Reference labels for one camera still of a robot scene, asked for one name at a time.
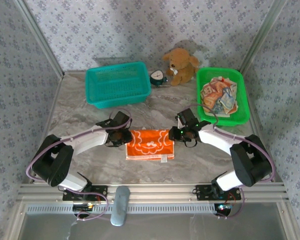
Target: marble surface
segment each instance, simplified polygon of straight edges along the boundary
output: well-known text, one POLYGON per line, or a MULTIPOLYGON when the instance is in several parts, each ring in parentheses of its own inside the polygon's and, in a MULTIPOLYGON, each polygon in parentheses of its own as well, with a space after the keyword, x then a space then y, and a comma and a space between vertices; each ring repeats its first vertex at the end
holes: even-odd
MULTIPOLYGON (((153 88, 145 102, 124 106, 132 114, 131 129, 170 129, 177 125, 175 116, 189 104, 196 103, 196 81, 177 87, 153 88)), ((108 118, 113 109, 97 109, 86 102, 85 74, 65 75, 52 116, 49 134, 67 136, 84 131, 108 118)), ((239 134, 252 133, 250 123, 223 129, 239 134)), ((189 183, 210 182, 232 169, 231 158, 219 149, 199 143, 186 148, 175 143, 175 159, 136 161, 125 159, 125 146, 89 149, 72 160, 71 169, 93 183, 189 183)))

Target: orange cloth with white pattern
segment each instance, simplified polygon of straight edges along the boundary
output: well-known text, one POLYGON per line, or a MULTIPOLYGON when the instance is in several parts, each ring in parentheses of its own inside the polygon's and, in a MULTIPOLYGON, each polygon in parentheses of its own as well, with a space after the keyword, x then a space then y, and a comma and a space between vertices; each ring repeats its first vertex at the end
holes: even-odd
POLYGON ((133 140, 126 144, 128 160, 174 159, 174 141, 169 130, 131 130, 133 140))

